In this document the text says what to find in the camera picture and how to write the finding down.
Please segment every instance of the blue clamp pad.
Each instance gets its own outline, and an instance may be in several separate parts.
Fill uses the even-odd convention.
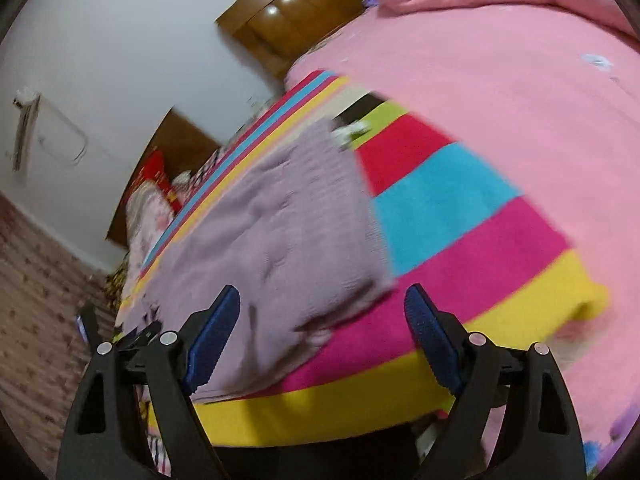
[[[440,386],[454,396],[460,394],[463,381],[458,368],[458,353],[436,317],[437,309],[419,285],[410,286],[404,295],[404,315],[420,344]]]
[[[203,329],[187,354],[182,385],[189,395],[194,393],[198,386],[209,381],[231,331],[238,321],[240,294],[235,288],[227,285],[209,310],[212,314],[204,323]]]

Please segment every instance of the red pillow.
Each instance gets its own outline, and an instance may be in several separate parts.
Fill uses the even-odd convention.
[[[142,168],[138,172],[138,176],[129,187],[129,196],[131,196],[145,180],[150,180],[155,183],[174,212],[180,212],[182,204],[180,204],[178,195],[164,172],[164,156],[162,156],[162,152],[158,149],[154,149],[151,155],[146,158]]]

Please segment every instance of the rainbow striped blanket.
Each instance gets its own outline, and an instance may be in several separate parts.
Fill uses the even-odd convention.
[[[309,75],[236,141],[153,249],[128,301],[144,293],[164,248],[188,236],[252,164],[327,116],[370,126],[351,147],[369,184],[396,288],[337,327],[315,357],[280,383],[197,405],[219,446],[333,440],[446,409],[451,399],[404,320],[402,300],[412,283],[421,283],[468,330],[515,348],[547,338],[572,317],[595,316],[606,304],[606,291],[589,279],[567,240],[491,167],[401,105],[329,72]]]

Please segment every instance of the wooden headboard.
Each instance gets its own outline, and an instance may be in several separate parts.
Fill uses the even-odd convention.
[[[173,109],[162,120],[145,148],[136,169],[129,178],[129,183],[122,193],[107,238],[122,247],[127,247],[127,191],[140,172],[142,164],[152,150],[158,149],[164,155],[164,172],[169,180],[183,171],[197,171],[220,145],[194,124],[182,117]]]
[[[364,11],[363,0],[236,0],[218,25],[283,80],[307,50]]]

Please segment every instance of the lavender blanket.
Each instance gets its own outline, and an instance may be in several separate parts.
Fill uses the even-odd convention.
[[[124,331],[178,330],[226,284],[241,313],[193,400],[242,396],[308,360],[337,322],[388,291],[392,277],[351,150],[322,120],[252,167],[187,237],[164,251]]]

